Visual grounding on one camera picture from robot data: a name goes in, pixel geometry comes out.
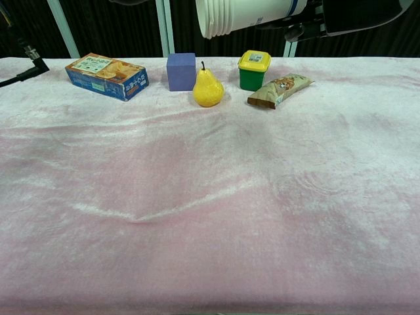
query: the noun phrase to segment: purple cube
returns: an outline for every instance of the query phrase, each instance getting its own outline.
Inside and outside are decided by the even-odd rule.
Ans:
[[[196,54],[170,54],[166,70],[170,91],[192,91],[196,84]]]

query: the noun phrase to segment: snack package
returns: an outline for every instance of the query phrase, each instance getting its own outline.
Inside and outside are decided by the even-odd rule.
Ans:
[[[146,69],[90,53],[66,66],[74,85],[120,100],[129,100],[149,85]]]
[[[298,74],[288,74],[261,87],[248,97],[248,103],[276,109],[281,102],[292,94],[308,87],[313,80]]]

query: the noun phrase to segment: table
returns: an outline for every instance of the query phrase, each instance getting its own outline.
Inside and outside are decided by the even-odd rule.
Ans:
[[[273,58],[315,80],[277,110],[238,58],[208,109],[127,60],[129,102],[71,60],[0,89],[0,314],[420,313],[419,59]]]

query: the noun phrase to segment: cracker box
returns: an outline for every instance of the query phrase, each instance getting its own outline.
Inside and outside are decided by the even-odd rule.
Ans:
[[[149,85],[146,68],[90,53],[66,66],[74,85],[129,100]]]

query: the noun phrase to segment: yellow pear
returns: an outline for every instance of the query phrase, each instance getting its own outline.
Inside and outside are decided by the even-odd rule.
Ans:
[[[197,74],[196,84],[192,89],[194,100],[203,107],[212,107],[218,104],[223,97],[224,89],[222,83],[206,69],[203,64],[203,69]]]

